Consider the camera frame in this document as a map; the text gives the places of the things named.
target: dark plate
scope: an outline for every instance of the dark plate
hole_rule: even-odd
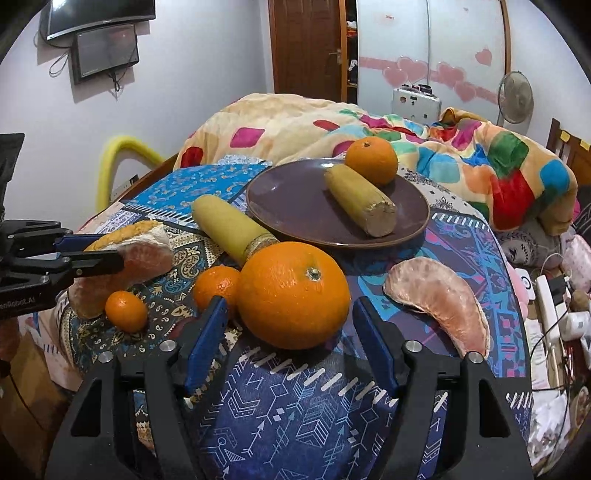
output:
[[[369,237],[347,216],[324,183],[324,172],[339,160],[306,159],[265,170],[246,189],[252,214],[267,227],[303,242],[329,247],[382,248],[419,235],[429,220],[426,198],[396,176],[382,191],[398,207],[394,232]]]

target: large orange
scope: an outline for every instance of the large orange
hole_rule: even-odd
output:
[[[242,321],[277,348],[319,345],[347,319],[347,279],[333,258],[316,247],[270,245],[246,262],[240,276],[236,299]]]

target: plate rim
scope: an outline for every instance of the plate rim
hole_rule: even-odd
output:
[[[300,236],[297,235],[293,235],[292,233],[287,233],[284,232],[278,228],[273,228],[271,226],[269,226],[266,222],[264,222],[259,215],[257,215],[253,209],[251,208],[251,200],[250,200],[250,189],[251,186],[253,184],[253,182],[260,177],[261,175],[264,175],[266,172],[269,172],[271,170],[275,170],[276,168],[281,168],[281,167],[285,167],[288,165],[291,165],[292,163],[295,162],[301,162],[301,161],[319,161],[319,160],[325,160],[325,161],[332,161],[335,163],[344,163],[343,160],[338,159],[338,158],[331,158],[331,159],[327,159],[327,158],[302,158],[300,160],[294,160],[294,161],[290,161],[288,163],[284,163],[282,165],[277,165],[276,167],[271,167],[268,168],[266,170],[263,170],[262,172],[260,172],[256,177],[254,177],[247,185],[246,187],[246,191],[245,191],[245,198],[246,198],[246,206],[248,208],[248,210],[254,215],[254,217],[261,222],[266,228],[271,229],[272,231],[276,231],[282,235],[288,236],[290,238],[299,240],[300,242],[304,242],[307,244],[312,244],[312,245],[321,245],[323,247],[333,247],[333,248],[356,248],[356,249],[366,249],[366,250],[370,250],[370,249],[377,249],[377,248],[385,248],[385,247],[395,247],[397,245],[401,245],[405,242],[408,242],[409,240],[412,240],[413,238],[415,238],[416,236],[419,236],[421,233],[423,233],[425,231],[425,229],[427,228],[427,225],[429,223],[429,220],[431,218],[431,206],[429,205],[429,202],[427,201],[427,198],[425,197],[425,195],[423,195],[423,193],[421,192],[421,190],[418,189],[418,187],[410,182],[409,180],[405,179],[402,175],[399,175],[398,173],[396,174],[398,177],[400,177],[403,181],[407,182],[411,187],[413,187],[417,193],[421,196],[421,198],[425,201],[425,205],[427,205],[427,216],[425,218],[424,223],[420,226],[420,228],[417,229],[416,232],[407,235],[405,237],[396,239],[396,240],[390,240],[390,241],[385,241],[383,243],[378,243],[378,244],[338,244],[335,242],[327,242],[327,241],[319,241],[319,240],[311,240],[311,239],[306,239],[306,238],[302,238]]]

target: small orange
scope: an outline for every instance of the small orange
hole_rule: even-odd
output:
[[[148,307],[133,293],[125,290],[109,295],[105,313],[113,325],[127,333],[139,332],[148,323]]]
[[[398,156],[388,140],[365,137],[351,144],[345,165],[376,186],[390,183],[398,172]]]
[[[236,268],[218,265],[202,272],[193,286],[193,298],[199,312],[203,312],[215,295],[226,299],[230,318],[236,312],[236,288],[240,272]]]

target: wall-mounted monitor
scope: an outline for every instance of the wall-mounted monitor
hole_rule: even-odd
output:
[[[46,40],[86,28],[156,18],[155,0],[51,0],[42,10]]]

